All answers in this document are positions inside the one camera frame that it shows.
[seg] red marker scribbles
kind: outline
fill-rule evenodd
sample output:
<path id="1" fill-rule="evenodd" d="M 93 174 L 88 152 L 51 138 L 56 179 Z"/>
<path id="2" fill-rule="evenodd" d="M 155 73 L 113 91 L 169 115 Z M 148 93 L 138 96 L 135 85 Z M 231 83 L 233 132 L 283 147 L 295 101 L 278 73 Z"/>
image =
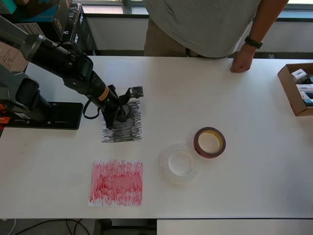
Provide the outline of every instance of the red marker scribbles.
<path id="1" fill-rule="evenodd" d="M 95 161 L 88 205 L 140 206 L 142 171 L 143 164 L 139 161 Z"/>

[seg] window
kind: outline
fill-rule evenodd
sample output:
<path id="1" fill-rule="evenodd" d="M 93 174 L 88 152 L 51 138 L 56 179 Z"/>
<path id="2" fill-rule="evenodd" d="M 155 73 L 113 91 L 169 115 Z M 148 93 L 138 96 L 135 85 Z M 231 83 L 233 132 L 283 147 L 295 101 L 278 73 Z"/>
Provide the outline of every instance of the window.
<path id="1" fill-rule="evenodd" d="M 143 6 L 143 0 L 74 0 L 82 4 Z M 289 0 L 286 9 L 313 10 L 313 0 Z"/>
<path id="2" fill-rule="evenodd" d="M 143 6 L 143 0 L 74 0 L 88 5 Z"/>
<path id="3" fill-rule="evenodd" d="M 286 9 L 291 10 L 312 10 L 313 0 L 289 0 Z"/>

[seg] khaki pants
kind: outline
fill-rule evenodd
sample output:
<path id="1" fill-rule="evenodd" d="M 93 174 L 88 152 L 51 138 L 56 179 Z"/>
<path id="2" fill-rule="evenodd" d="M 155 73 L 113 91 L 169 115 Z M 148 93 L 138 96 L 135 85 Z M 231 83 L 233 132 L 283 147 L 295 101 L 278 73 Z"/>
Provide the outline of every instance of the khaki pants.
<path id="1" fill-rule="evenodd" d="M 149 18 L 145 43 L 145 56 L 173 56 L 173 57 L 203 57 L 185 48 L 164 33 L 154 21 Z"/>

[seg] hand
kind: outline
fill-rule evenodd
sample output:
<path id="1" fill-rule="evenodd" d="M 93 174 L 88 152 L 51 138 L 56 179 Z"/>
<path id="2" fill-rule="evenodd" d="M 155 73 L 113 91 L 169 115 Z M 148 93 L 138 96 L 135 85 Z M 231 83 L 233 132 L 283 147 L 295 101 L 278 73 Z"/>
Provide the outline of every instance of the hand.
<path id="1" fill-rule="evenodd" d="M 252 59 L 256 48 L 248 44 L 244 44 L 234 58 L 233 65 L 230 67 L 231 72 L 248 71 L 252 64 Z"/>

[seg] paper sheet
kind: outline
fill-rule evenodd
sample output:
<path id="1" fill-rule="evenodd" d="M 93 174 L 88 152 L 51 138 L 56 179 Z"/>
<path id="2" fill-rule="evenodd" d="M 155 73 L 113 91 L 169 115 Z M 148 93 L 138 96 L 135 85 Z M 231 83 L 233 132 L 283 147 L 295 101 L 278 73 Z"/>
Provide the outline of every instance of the paper sheet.
<path id="1" fill-rule="evenodd" d="M 128 102 L 134 116 L 126 122 L 116 125 L 116 129 L 109 130 L 102 120 L 102 143 L 138 141 L 142 139 L 140 100 Z"/>
<path id="2" fill-rule="evenodd" d="M 142 173 L 140 161 L 95 161 L 88 206 L 140 206 Z"/>

